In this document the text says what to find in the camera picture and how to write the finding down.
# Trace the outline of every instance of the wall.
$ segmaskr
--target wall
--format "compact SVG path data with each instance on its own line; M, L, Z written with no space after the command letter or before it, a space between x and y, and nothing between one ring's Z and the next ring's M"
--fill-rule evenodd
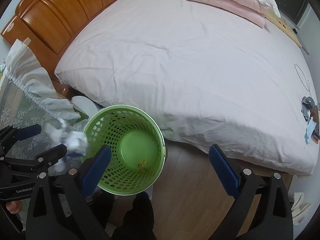
M312 81L316 90L316 96L318 102L320 102L320 21L316 16L313 9L307 12L307 16L303 19L303 23L300 25L298 35L305 44L309 55L303 50L302 53L308 64ZM304 192L305 202L311 202L311 210L303 222L294 226L294 237L297 237L305 226L308 224L313 214L320 203L320 161L318 159L317 165L313 174L302 181L299 181L296 176L293 177L289 195L293 195L294 192Z
M5 10L4 14L0 18L0 32L2 32L3 28L6 26L6 24L10 21L12 16L14 15L14 11L16 9L16 6L20 0L12 0L7 9ZM8 52L10 49L10 45L7 43L7 41L0 36L0 65L3 62L3 59L6 58Z

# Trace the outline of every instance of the white towel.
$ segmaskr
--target white towel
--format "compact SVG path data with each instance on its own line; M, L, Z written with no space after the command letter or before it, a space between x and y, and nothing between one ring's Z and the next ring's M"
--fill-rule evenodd
M291 208L291 213L292 221L295 226L299 225L304 220L311 208L311 203L303 204L303 198L303 192L295 192L293 194L293 205Z

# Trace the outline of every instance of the screw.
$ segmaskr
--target screw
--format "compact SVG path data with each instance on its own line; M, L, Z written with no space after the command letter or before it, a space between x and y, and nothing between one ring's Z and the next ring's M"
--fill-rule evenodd
M69 174L70 175L75 175L77 173L77 169L76 168L72 168L69 170Z
M41 172L39 174L39 178L43 179L47 174L45 172Z
M244 170L243 170L243 173L244 173L245 175L248 175L248 176L249 176L249 175L251 175L252 172L251 172L251 170L249 170L249 169L244 169Z
M273 176L275 176L276 179L281 179L281 175L277 172L275 174L273 174Z

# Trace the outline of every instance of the wooden headboard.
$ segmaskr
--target wooden headboard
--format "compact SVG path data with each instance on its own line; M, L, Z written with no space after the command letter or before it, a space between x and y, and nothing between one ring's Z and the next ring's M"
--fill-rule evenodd
M57 80L54 70L70 43L101 11L116 0L21 0L2 31L12 45L31 39L29 47Z

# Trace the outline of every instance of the bed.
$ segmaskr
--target bed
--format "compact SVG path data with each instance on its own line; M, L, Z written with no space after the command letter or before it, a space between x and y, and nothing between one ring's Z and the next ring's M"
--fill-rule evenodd
M271 22L187 0L22 0L15 14L2 35L29 37L54 81L146 111L167 139L312 174L319 147L305 143L301 99L316 101L315 90L302 52Z

